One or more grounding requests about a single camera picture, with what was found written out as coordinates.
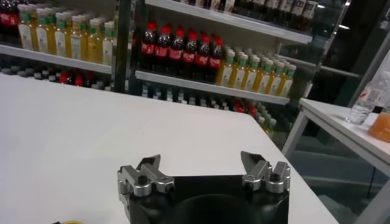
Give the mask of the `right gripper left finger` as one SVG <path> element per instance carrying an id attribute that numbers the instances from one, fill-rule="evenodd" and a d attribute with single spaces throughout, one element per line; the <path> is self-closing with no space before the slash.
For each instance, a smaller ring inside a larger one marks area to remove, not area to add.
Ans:
<path id="1" fill-rule="evenodd" d="M 133 167 L 121 166 L 117 171 L 118 194 L 148 197 L 153 191 L 170 194 L 176 188 L 174 177 L 159 170 L 161 155 L 146 157 Z"/>

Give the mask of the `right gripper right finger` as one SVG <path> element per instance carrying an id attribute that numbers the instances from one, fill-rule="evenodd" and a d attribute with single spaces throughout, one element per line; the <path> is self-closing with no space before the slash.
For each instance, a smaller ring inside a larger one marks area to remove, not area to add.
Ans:
<path id="1" fill-rule="evenodd" d="M 261 155 L 245 151 L 240 156 L 246 170 L 242 185 L 249 192 L 259 191 L 262 187 L 272 194 L 290 190 L 291 169 L 287 163 L 279 161 L 273 166 Z"/>

